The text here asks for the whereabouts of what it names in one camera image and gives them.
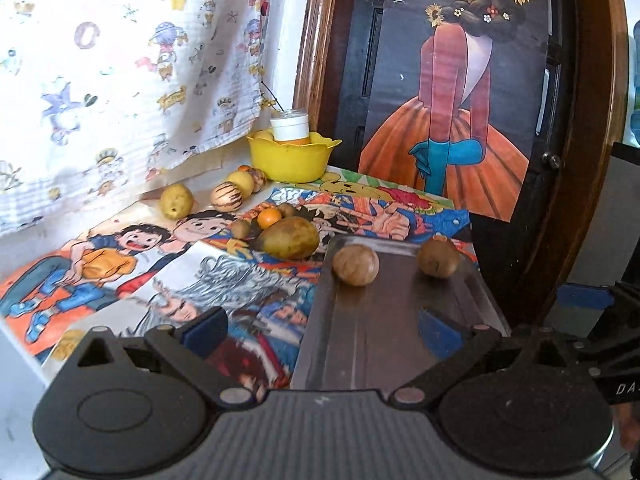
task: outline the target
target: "black door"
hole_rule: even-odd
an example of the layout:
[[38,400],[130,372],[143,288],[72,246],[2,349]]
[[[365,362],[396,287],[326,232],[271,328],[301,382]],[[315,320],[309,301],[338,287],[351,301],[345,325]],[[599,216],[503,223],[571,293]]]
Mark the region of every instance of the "black door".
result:
[[[335,131],[343,139],[331,164],[356,171],[363,148],[369,97],[385,0],[354,0]],[[499,304],[509,301],[535,244],[562,165],[570,121],[576,53],[575,0],[549,0],[549,39],[543,100],[530,163],[510,223],[472,215],[482,275]]]

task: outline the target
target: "metal tray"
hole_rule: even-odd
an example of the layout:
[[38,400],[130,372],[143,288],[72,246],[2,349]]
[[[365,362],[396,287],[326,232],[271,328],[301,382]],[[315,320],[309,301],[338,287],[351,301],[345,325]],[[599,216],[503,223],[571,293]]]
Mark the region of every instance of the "metal tray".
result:
[[[334,254],[349,244],[376,251],[380,273],[357,288],[332,273]],[[342,235],[327,249],[291,387],[298,390],[379,389],[398,386],[436,364],[418,334],[418,311],[428,306],[464,326],[488,324],[508,335],[478,268],[463,257],[448,280],[425,276],[418,244]]]

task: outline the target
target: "colorful comic page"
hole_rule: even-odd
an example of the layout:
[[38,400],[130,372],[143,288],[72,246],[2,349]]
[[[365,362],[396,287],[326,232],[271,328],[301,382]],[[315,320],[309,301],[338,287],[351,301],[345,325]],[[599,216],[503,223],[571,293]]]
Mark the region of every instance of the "colorful comic page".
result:
[[161,324],[179,327],[220,306],[229,334],[207,362],[261,396],[267,388],[289,384],[313,293],[309,280],[195,244],[140,287],[135,300],[117,301],[70,325],[44,369],[55,374],[92,326],[142,336]]
[[326,173],[318,180],[309,184],[293,184],[292,187],[332,194],[377,198],[388,202],[396,201],[422,207],[426,205],[424,202],[430,202],[446,209],[454,208],[453,201],[448,198],[334,166],[327,166]]
[[293,187],[274,189],[265,202],[245,213],[252,222],[250,236],[259,230],[255,218],[260,211],[283,202],[290,203],[298,215],[312,222],[320,233],[320,246],[307,262],[283,262],[259,251],[252,251],[252,240],[234,240],[226,232],[208,238],[207,243],[245,259],[283,272],[319,272],[326,248],[337,234],[422,243],[433,236],[451,238],[458,250],[477,263],[471,243],[469,214],[465,210],[446,209],[427,199],[418,205],[363,196],[330,194]]
[[0,286],[0,317],[43,362],[70,325],[131,296],[233,219],[205,210],[173,222],[153,207],[134,204],[59,251],[17,269]]

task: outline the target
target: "cartoon shoe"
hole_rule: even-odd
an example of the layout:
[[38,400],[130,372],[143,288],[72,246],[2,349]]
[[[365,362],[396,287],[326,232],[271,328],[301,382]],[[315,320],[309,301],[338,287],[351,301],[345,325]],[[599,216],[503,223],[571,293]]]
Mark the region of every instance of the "cartoon shoe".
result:
[[33,316],[31,316],[31,321],[29,322],[27,333],[24,335],[24,340],[27,343],[35,343],[40,337],[42,331],[46,328],[50,318],[51,316],[49,314],[45,314],[43,311],[33,314]]
[[38,302],[35,300],[21,301],[20,303],[14,303],[9,307],[9,317],[20,317],[22,314],[28,314],[33,312],[38,306]]

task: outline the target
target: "white curtain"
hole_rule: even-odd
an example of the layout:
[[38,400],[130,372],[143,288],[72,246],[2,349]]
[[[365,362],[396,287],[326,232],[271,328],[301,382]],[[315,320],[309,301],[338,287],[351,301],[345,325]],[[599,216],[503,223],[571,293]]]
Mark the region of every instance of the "white curtain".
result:
[[261,0],[0,0],[0,234],[248,133]]

